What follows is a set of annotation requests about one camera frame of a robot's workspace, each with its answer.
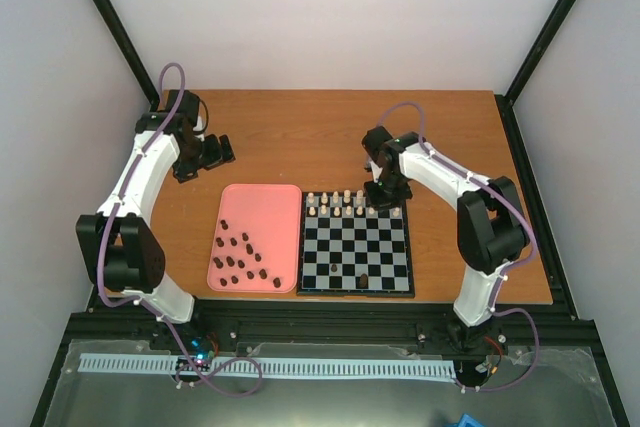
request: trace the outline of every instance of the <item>white strip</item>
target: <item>white strip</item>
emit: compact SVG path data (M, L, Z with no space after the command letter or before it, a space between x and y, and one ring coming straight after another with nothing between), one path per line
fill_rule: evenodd
M232 357L218 357L208 373ZM350 359L282 359L259 358L266 379L294 380L365 380L399 379L452 382L453 362L449 360L350 360ZM81 354L78 372L109 374L171 374L184 365L177 355ZM187 368L181 375L196 374ZM221 377L256 378L255 368L248 362L234 362L216 374Z

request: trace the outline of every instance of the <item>robotic arm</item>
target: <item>robotic arm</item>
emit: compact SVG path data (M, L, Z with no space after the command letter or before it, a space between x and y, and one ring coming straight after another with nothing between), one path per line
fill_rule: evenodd
M171 91L167 104L173 105L176 96L177 91ZM172 323L191 319L194 299L165 272L164 252L149 228L156 197L169 169L182 183L195 179L201 168L209 170L234 160L226 135L218 139L201 133L199 105L199 97L185 91L177 112L146 151L143 146L169 111L144 114L136 123L131 156L111 195L96 214L81 215L76 223L89 278L97 284L100 243L108 216L118 207L106 247L105 287L145 300Z
M398 138L382 126L367 132L362 144L369 154L373 181L364 185L367 202L376 209L396 207L412 197L409 180L415 180L444 199L458 215L458 249L466 262L464 280L453 310L467 327L491 317L503 271L521 254L529 239L506 208L468 179L461 178L427 153L411 132ZM466 172L459 164L446 163ZM475 178L490 186L522 212L513 182L506 177ZM491 218L489 212L495 212Z

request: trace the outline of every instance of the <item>chessboard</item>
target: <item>chessboard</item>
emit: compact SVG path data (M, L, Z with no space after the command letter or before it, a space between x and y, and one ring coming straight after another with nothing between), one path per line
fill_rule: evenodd
M299 294L414 297L406 203L365 203L362 191L303 194Z

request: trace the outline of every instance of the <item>black cable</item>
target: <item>black cable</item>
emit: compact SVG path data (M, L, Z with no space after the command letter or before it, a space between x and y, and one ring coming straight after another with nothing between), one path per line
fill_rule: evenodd
M205 121L204 127L202 127L202 130L198 130L198 131L194 130L193 131L193 133L196 134L196 135L204 134L206 132L206 130L207 130L207 127L209 127L209 107L207 107L207 104L202 99L200 99L200 103L202 105L204 105L204 111L207 114L207 120Z

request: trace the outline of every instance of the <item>black metal frame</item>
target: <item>black metal frame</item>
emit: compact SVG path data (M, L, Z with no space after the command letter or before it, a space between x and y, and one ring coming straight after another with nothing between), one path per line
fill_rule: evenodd
M513 106L576 0L558 0L524 63L505 95L496 104L516 167L524 200L536 231L540 254L551 289L552 305L531 305L542 345L584 346L591 349L615 421L629 425L598 331L593 321L577 318L567 279L558 256L549 221L542 204L531 164L522 141ZM94 0L131 70L151 103L158 96L140 58L109 0ZM369 343L396 345L423 354L468 360L479 352L461 353L440 335L451 304L266 302L197 300L197 322L216 331L223 350L245 351L261 342ZM185 340L194 337L192 325L177 326ZM511 345L531 345L526 319L510 316L493 320L492 334L503 333ZM102 305L95 289L86 312L73 314L38 404L32 426L43 425L69 343L78 339L149 340L156 348L174 352L177 346L164 324L140 307L111 310Z

